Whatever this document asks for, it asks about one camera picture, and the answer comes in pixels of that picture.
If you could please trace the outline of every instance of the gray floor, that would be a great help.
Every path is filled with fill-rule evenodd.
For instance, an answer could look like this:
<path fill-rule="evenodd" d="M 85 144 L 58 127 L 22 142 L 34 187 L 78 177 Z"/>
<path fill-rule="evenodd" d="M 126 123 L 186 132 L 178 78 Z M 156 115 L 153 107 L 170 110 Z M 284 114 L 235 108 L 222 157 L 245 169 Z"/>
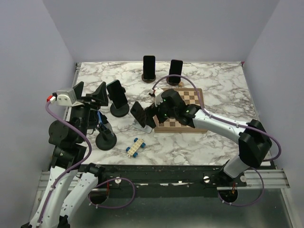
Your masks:
<path fill-rule="evenodd" d="M 236 202 L 253 200 L 259 191 L 240 192 Z M 108 205 L 124 203 L 111 199 Z M 72 228 L 291 228 L 280 190 L 267 190 L 259 203 L 246 208 L 222 204 L 219 199 L 139 199 L 124 209 L 96 209 L 85 201 Z"/>

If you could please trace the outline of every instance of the toy car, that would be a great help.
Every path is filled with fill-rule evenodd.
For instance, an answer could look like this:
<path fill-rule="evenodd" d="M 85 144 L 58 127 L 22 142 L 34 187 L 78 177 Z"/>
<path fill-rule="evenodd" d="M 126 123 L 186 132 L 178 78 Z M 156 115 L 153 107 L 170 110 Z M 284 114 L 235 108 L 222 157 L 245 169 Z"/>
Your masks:
<path fill-rule="evenodd" d="M 136 158 L 138 153 L 136 152 L 140 147 L 141 148 L 144 148 L 146 146 L 146 144 L 143 142 L 142 139 L 138 139 L 138 138 L 135 138 L 134 139 L 134 144 L 132 147 L 128 147 L 126 149 L 127 153 L 128 153 L 128 157 L 134 157 Z"/>

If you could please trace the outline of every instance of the white wall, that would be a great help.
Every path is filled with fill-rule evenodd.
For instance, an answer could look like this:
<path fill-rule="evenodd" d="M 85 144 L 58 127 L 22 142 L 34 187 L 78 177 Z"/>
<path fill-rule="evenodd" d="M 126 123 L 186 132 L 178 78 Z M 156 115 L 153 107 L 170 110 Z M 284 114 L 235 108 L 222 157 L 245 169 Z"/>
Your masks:
<path fill-rule="evenodd" d="M 78 62 L 244 61 L 278 0 L 43 0 Z"/>
<path fill-rule="evenodd" d="M 277 160 L 304 224 L 304 0 L 281 0 L 245 62 L 266 130 L 283 147 Z"/>
<path fill-rule="evenodd" d="M 16 228 L 53 149 L 46 98 L 71 86 L 75 65 L 41 0 L 0 1 L 0 31 L 0 227 Z"/>

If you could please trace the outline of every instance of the chessboard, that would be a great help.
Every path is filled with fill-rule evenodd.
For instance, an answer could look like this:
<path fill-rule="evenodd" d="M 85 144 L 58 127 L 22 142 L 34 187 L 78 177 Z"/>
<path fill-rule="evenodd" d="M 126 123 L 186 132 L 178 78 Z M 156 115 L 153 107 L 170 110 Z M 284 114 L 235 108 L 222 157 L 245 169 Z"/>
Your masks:
<path fill-rule="evenodd" d="M 181 98 L 185 101 L 185 103 L 188 104 L 196 104 L 199 105 L 200 101 L 198 98 L 197 92 L 194 90 L 194 88 L 174 88 L 175 91 L 178 91 Z M 203 91 L 202 89 L 197 89 L 199 92 L 199 96 L 202 99 L 202 102 L 204 103 L 203 99 Z M 206 133 L 206 129 L 197 129 L 192 128 L 189 126 L 184 126 L 180 124 L 175 119 L 168 119 L 163 123 L 158 123 L 158 119 L 155 116 L 154 121 L 156 123 L 156 127 L 154 128 L 155 133 Z"/>

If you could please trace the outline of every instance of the marble table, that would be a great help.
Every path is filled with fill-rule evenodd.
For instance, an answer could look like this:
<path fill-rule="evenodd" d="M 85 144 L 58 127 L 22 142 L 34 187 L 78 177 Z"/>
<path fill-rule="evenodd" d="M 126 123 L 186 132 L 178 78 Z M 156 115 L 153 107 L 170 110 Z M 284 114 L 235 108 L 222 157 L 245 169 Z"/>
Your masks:
<path fill-rule="evenodd" d="M 130 108 L 138 101 L 144 108 L 153 99 L 148 95 L 153 84 L 141 80 L 142 62 L 82 63 L 77 82 L 85 84 L 83 94 L 92 93 L 104 81 L 107 84 L 118 79 L 126 89 Z M 168 74 L 169 62 L 156 63 L 156 79 Z M 203 90 L 205 107 L 214 113 L 231 119 L 248 121 L 256 119 L 243 69 L 240 63 L 184 63 L 182 75 L 188 77 L 197 88 Z M 185 80 L 185 88 L 191 88 Z M 169 87 L 165 80 L 159 87 Z M 137 165 L 222 165 L 238 154 L 238 145 L 218 134 L 200 133 L 152 133 L 135 129 L 129 113 L 116 118 L 108 107 L 102 107 L 117 136 L 116 146 L 109 151 L 96 147 L 98 131 L 88 135 L 93 151 L 85 163 L 137 164 Z M 146 147 L 140 149 L 137 158 L 128 158 L 125 149 L 133 145 L 134 138 L 142 138 Z"/>

